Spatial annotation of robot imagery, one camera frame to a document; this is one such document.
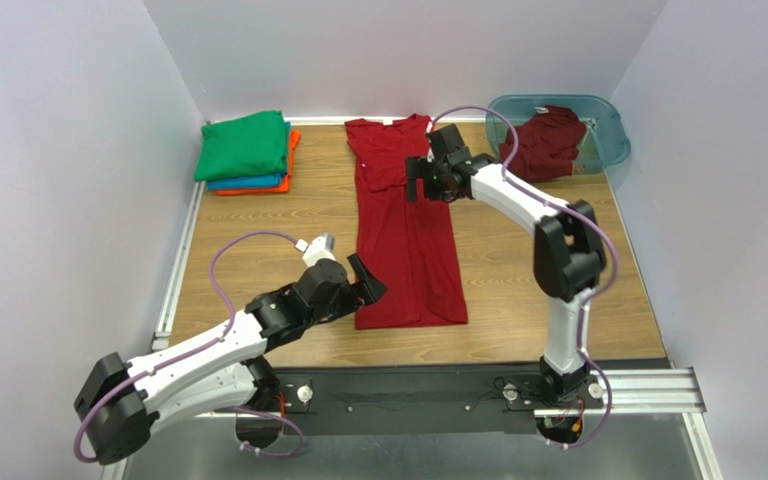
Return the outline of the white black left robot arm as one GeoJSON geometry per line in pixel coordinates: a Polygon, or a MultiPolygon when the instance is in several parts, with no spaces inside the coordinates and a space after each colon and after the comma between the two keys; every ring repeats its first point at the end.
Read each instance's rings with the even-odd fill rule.
{"type": "Polygon", "coordinates": [[[358,255],[348,262],[319,259],[297,281],[254,297],[242,310],[232,308],[224,322],[166,350],[98,359],[74,401],[80,420],[74,456],[110,465],[180,421],[268,405],[279,382],[266,366],[267,353],[386,295],[387,286],[358,255]]]}

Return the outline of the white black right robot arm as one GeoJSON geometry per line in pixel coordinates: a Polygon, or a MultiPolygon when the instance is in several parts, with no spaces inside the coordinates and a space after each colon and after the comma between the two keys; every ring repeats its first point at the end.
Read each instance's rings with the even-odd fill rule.
{"type": "Polygon", "coordinates": [[[548,404],[573,398],[590,376],[586,360],[590,304],[607,260],[594,210],[566,203],[511,174],[498,159],[474,155],[454,125],[430,128],[429,152],[405,162],[407,198],[480,201],[533,238],[533,276],[549,299],[547,345],[536,392],[548,404]]]}

